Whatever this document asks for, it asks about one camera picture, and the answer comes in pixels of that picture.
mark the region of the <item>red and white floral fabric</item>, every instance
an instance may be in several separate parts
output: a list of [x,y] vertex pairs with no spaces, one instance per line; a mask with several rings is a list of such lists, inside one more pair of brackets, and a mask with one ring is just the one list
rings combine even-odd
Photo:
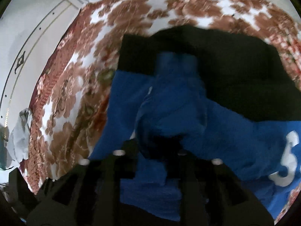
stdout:
[[[267,0],[89,3],[49,58],[31,101],[29,159],[23,162],[22,171],[34,193],[46,177],[58,179],[80,158],[91,154],[106,123],[110,85],[123,35],[150,36],[184,24],[243,33],[274,45],[285,70],[301,89],[301,26]],[[300,188],[291,192],[277,220]]]

